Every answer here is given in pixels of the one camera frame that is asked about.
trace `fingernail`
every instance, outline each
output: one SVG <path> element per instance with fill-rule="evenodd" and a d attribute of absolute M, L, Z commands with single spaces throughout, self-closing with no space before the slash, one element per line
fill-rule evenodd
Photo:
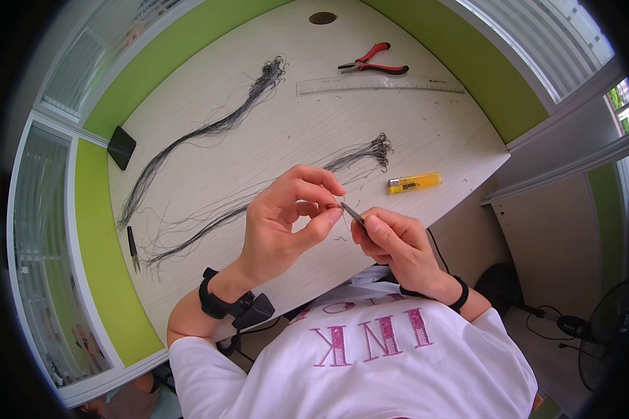
<path fill-rule="evenodd" d="M 331 224 L 335 224 L 343 216 L 343 210 L 341 208 L 331 208 L 324 215 L 326 215 Z"/>
<path fill-rule="evenodd" d="M 377 216 L 374 215 L 367 216 L 363 223 L 366 226 L 366 230 L 369 230 L 372 233 L 377 233 L 382 229 L 382 220 L 378 219 Z"/>

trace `wrist strap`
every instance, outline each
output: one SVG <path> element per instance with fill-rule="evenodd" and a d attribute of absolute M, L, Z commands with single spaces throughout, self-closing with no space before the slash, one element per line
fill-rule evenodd
<path fill-rule="evenodd" d="M 454 310 L 455 312 L 457 312 L 457 314 L 461 314 L 461 307 L 466 303 L 466 300 L 468 300 L 468 285 L 466 285 L 466 283 L 461 280 L 461 278 L 459 278 L 456 275 L 451 275 L 454 279 L 457 280 L 457 282 L 459 282 L 459 284 L 461 285 L 461 297 L 459 297 L 459 299 L 452 305 L 452 306 L 448 306 L 450 307 L 452 310 Z M 428 298 L 429 300 L 432 300 L 433 298 L 425 296 L 424 294 L 420 294 L 416 291 L 408 291 L 407 289 L 400 287 L 400 293 L 403 294 L 404 296 L 412 296 L 412 297 L 424 297 L 424 298 Z"/>
<path fill-rule="evenodd" d="M 217 274 L 217 271 L 209 267 L 202 274 L 204 280 L 198 289 L 198 298 L 201 300 L 201 309 L 205 314 L 217 320 L 230 314 L 235 317 L 232 325 L 238 330 L 267 321 L 275 314 L 275 308 L 265 294 L 254 297 L 252 291 L 247 291 L 233 304 L 219 300 L 214 294 L 210 294 L 207 291 L 207 284 Z"/>
<path fill-rule="evenodd" d="M 461 297 L 459 297 L 459 299 L 449 307 L 457 312 L 457 314 L 461 314 L 461 307 L 466 303 L 466 300 L 468 300 L 468 285 L 466 285 L 466 283 L 458 276 L 453 275 L 453 277 L 461 285 Z"/>

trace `window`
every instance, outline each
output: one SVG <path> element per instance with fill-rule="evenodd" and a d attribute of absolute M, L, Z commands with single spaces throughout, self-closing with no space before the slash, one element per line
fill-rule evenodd
<path fill-rule="evenodd" d="M 10 191 L 13 293 L 34 356 L 57 388 L 110 369 L 75 289 L 67 250 L 66 167 L 70 142 L 43 125 L 30 127 Z"/>
<path fill-rule="evenodd" d="M 181 0 L 104 0 L 83 23 L 42 96 L 68 119 L 84 105 L 118 57 Z"/>
<path fill-rule="evenodd" d="M 614 109 L 616 121 L 620 125 L 622 132 L 629 133 L 629 78 L 620 82 L 612 88 L 605 96 Z"/>
<path fill-rule="evenodd" d="M 576 0 L 456 0 L 503 38 L 555 103 L 607 63 L 614 51 Z"/>

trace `person's left hand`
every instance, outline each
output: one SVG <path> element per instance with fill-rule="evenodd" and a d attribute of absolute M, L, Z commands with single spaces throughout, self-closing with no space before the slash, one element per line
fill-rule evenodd
<path fill-rule="evenodd" d="M 302 253 L 324 241 L 343 215 L 336 196 L 345 189 L 335 174 L 310 166 L 294 166 L 261 192 L 247 209 L 242 255 L 235 265 L 248 289 L 285 273 Z M 293 223 L 309 216 L 305 228 Z"/>

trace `yellow lighter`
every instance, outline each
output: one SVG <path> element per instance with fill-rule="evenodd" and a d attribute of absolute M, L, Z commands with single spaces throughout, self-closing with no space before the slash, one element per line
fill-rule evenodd
<path fill-rule="evenodd" d="M 408 176 L 407 178 L 390 179 L 389 193 L 398 194 L 399 192 L 406 192 L 408 190 L 431 188 L 432 186 L 438 186 L 442 183 L 443 180 L 440 177 L 440 172 L 416 174 L 414 176 Z"/>

